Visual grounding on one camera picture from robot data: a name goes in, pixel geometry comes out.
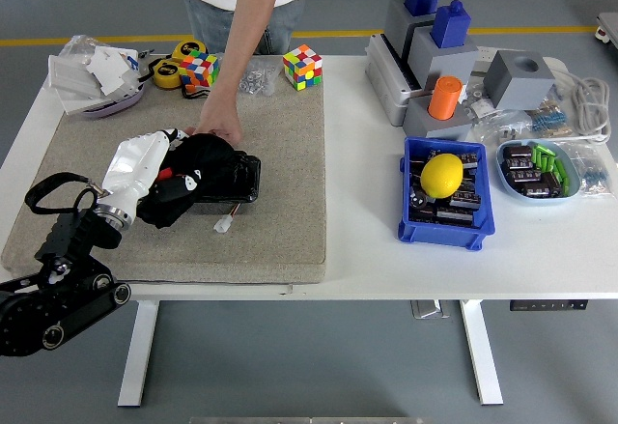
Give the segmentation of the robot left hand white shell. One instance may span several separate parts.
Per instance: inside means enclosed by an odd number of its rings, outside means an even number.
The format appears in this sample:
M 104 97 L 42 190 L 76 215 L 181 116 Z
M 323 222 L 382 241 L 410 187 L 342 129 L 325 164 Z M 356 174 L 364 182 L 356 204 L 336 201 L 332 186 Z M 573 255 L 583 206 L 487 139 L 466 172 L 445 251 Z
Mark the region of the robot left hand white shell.
M 186 137 L 182 130 L 165 129 L 121 142 L 102 181 L 108 194 L 98 200 L 98 207 L 134 218 L 137 204 L 149 194 L 170 145 L 176 147 Z

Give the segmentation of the person's left hand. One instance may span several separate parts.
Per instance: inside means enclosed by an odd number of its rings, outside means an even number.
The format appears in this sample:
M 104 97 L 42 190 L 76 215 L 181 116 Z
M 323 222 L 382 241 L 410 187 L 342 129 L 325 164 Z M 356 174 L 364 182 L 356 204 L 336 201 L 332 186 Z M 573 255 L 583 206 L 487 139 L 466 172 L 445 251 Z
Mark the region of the person's left hand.
M 197 126 L 187 127 L 184 131 L 189 135 L 214 134 L 231 146 L 237 147 L 242 140 L 242 128 L 236 94 L 219 94 L 212 91 L 202 107 Z

